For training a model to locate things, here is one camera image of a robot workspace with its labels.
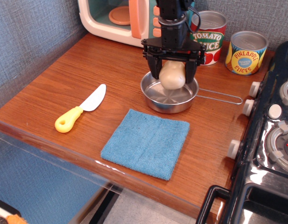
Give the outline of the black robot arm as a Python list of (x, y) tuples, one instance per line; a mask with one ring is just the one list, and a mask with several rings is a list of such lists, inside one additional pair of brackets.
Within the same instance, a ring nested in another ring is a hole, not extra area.
[(187, 11), (198, 16), (197, 32), (201, 25), (199, 12), (191, 6), (192, 0), (158, 0), (158, 17), (161, 36), (143, 39), (143, 56), (148, 62), (153, 78), (158, 79), (162, 69), (162, 60), (185, 63), (186, 83), (194, 80), (197, 66), (205, 62), (205, 46), (190, 39), (191, 30)]

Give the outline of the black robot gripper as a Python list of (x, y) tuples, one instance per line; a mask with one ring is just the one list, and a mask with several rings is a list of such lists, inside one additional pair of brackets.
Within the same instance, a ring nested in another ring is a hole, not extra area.
[(186, 84), (192, 83), (197, 65), (205, 63), (205, 47), (190, 39), (186, 18), (173, 21), (159, 18), (158, 22), (161, 25), (161, 36), (141, 41), (152, 77), (159, 79), (162, 60), (182, 61), (186, 62)]

